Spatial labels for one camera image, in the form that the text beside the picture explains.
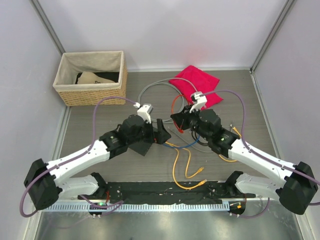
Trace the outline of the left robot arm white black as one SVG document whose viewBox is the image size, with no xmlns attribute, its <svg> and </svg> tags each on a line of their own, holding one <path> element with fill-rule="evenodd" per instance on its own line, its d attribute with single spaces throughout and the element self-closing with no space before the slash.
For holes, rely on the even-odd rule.
<svg viewBox="0 0 320 240">
<path fill-rule="evenodd" d="M 24 186 L 35 209 L 44 210 L 67 192 L 67 181 L 75 174 L 115 158 L 128 149 L 145 156 L 152 144 L 162 145 L 170 138 L 161 119 L 157 119 L 156 126 L 153 126 L 133 114 L 86 148 L 49 162 L 41 158 L 35 160 L 25 177 Z"/>
</svg>

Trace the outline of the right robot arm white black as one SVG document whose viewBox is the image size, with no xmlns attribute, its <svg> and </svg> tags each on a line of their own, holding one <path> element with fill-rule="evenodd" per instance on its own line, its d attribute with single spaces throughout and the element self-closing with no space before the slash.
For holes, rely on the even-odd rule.
<svg viewBox="0 0 320 240">
<path fill-rule="evenodd" d="M 294 164 L 259 150 L 222 127 L 221 119 L 212 109 L 191 111 L 190 106 L 186 106 L 170 117 L 182 130 L 191 130 L 205 139 L 214 153 L 237 160 L 264 175 L 254 177 L 235 171 L 225 186 L 230 197 L 236 198 L 242 193 L 261 195 L 279 201 L 297 215 L 303 215 L 312 205 L 318 184 L 307 163 Z"/>
</svg>

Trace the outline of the black network switch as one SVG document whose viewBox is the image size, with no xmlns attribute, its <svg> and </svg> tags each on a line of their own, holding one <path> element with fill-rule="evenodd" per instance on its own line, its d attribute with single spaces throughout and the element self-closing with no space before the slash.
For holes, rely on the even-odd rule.
<svg viewBox="0 0 320 240">
<path fill-rule="evenodd" d="M 141 140 L 139 142 L 135 142 L 130 144 L 128 147 L 141 156 L 145 156 L 152 146 L 153 141 L 149 140 Z"/>
</svg>

